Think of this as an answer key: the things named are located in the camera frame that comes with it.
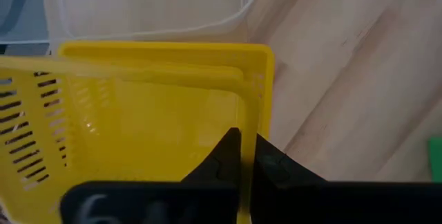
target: yellow plastic basket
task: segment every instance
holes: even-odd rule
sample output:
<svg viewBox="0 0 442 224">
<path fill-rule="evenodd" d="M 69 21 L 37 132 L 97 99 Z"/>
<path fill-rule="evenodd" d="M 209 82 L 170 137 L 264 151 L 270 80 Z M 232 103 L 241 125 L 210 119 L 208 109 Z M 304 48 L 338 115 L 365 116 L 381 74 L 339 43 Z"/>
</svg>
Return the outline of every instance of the yellow plastic basket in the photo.
<svg viewBox="0 0 442 224">
<path fill-rule="evenodd" d="M 89 180 L 180 181 L 239 127 L 238 222 L 249 222 L 256 133 L 269 134 L 266 46 L 80 41 L 59 54 L 0 59 L 0 199 L 12 220 L 60 223 L 60 198 Z"/>
</svg>

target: wooden floor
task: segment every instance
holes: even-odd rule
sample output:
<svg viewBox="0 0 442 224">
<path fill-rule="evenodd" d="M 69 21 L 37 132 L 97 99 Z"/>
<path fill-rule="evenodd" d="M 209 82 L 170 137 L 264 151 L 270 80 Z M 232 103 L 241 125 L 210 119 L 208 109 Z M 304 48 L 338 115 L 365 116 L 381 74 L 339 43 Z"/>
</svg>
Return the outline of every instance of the wooden floor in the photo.
<svg viewBox="0 0 442 224">
<path fill-rule="evenodd" d="M 329 180 L 430 180 L 442 0 L 257 0 L 248 22 L 276 55 L 272 143 Z"/>
</svg>

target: yellow basket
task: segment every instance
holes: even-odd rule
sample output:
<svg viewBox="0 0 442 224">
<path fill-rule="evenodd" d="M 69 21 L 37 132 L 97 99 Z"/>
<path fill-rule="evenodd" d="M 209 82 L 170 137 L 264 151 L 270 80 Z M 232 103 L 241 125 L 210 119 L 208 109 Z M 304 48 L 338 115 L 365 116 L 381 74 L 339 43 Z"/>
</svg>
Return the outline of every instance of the yellow basket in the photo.
<svg viewBox="0 0 442 224">
<path fill-rule="evenodd" d="M 0 59 L 0 199 L 12 220 L 60 223 L 60 198 L 89 180 L 180 181 L 239 127 L 238 222 L 249 222 L 256 132 L 269 135 L 266 46 L 79 41 L 59 54 Z"/>
</svg>

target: white plastic container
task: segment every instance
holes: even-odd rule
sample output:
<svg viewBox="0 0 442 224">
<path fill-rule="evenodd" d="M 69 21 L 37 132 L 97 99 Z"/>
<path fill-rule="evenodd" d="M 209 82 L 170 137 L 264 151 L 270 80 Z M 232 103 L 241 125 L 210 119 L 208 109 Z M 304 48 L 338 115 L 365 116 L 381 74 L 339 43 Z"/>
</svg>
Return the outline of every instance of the white plastic container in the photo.
<svg viewBox="0 0 442 224">
<path fill-rule="evenodd" d="M 0 44 L 48 42 L 43 0 L 0 0 Z"/>
<path fill-rule="evenodd" d="M 50 38 L 170 39 L 233 30 L 253 0 L 45 0 Z"/>
</svg>

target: green object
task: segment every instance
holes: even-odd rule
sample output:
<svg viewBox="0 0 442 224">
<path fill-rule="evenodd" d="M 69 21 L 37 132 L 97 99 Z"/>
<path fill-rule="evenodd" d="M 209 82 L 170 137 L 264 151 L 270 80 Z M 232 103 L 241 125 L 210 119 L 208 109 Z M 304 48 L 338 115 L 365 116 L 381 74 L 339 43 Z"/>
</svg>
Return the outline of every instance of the green object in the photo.
<svg viewBox="0 0 442 224">
<path fill-rule="evenodd" d="M 433 182 L 442 183 L 442 137 L 430 138 L 429 147 Z"/>
</svg>

